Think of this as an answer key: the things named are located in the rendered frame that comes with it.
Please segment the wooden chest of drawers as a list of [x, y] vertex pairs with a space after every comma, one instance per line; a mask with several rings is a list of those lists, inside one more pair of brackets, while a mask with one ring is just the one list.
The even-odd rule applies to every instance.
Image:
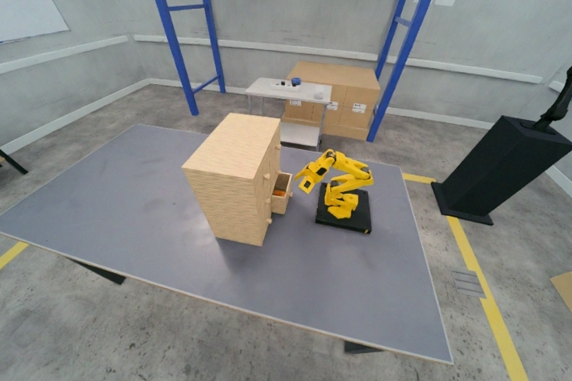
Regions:
[[254, 178], [279, 124], [230, 113], [182, 166], [215, 237], [262, 246]]

